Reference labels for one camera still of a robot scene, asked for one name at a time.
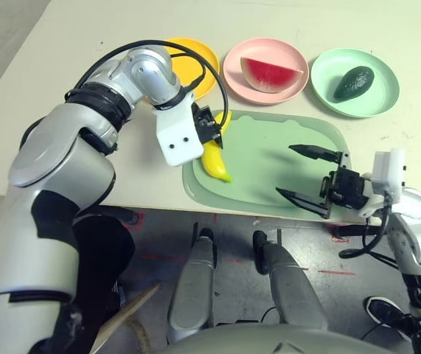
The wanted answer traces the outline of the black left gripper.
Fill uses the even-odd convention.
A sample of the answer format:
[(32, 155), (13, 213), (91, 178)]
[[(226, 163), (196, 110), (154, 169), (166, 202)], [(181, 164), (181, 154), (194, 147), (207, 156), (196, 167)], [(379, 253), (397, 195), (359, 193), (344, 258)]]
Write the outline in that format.
[(205, 144), (212, 141), (220, 149), (223, 149), (221, 128), (213, 117), (209, 106), (201, 108), (198, 105), (192, 105), (192, 116), (200, 143)]

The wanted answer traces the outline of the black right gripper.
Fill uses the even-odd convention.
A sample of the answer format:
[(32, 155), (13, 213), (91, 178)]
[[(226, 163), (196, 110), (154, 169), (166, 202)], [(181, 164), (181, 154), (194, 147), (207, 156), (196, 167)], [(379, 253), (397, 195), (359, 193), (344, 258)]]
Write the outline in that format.
[[(310, 159), (323, 159), (327, 162), (342, 164), (344, 153), (331, 151), (316, 145), (289, 145), (289, 149)], [(361, 209), (368, 201), (364, 195), (365, 179), (359, 173), (339, 167), (336, 171), (330, 171), (321, 183), (319, 196), (323, 199), (313, 199), (298, 192), (277, 187), (276, 191), (293, 205), (308, 212), (328, 219), (331, 214), (331, 204), (348, 209)]]

